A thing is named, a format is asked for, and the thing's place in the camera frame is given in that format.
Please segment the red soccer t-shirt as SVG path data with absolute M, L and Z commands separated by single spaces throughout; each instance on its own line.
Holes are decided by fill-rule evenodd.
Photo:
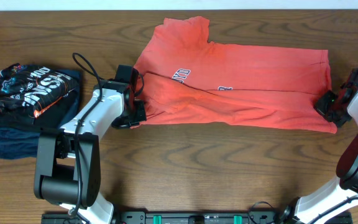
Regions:
M 331 89 L 327 50 L 220 44 L 204 17 L 166 18 L 135 68 L 147 124 L 337 131 L 313 107 Z

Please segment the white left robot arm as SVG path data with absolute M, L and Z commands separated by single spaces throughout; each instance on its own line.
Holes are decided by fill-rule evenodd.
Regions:
M 119 223 L 121 216 L 101 194 L 99 142 L 110 127 L 131 128 L 145 121 L 137 99 L 138 71 L 118 66 L 113 79 L 101 80 L 92 99 L 60 129 L 40 133 L 34 177 L 39 199 L 67 209 L 46 213 L 42 223 Z

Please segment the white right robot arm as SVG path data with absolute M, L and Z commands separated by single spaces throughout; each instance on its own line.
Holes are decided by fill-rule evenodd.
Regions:
M 358 68 L 351 70 L 339 93 L 327 91 L 314 109 L 337 127 L 354 120 L 358 126 Z M 275 223 L 326 223 L 358 206 L 358 133 L 340 157 L 336 175 L 317 191 L 297 198 Z

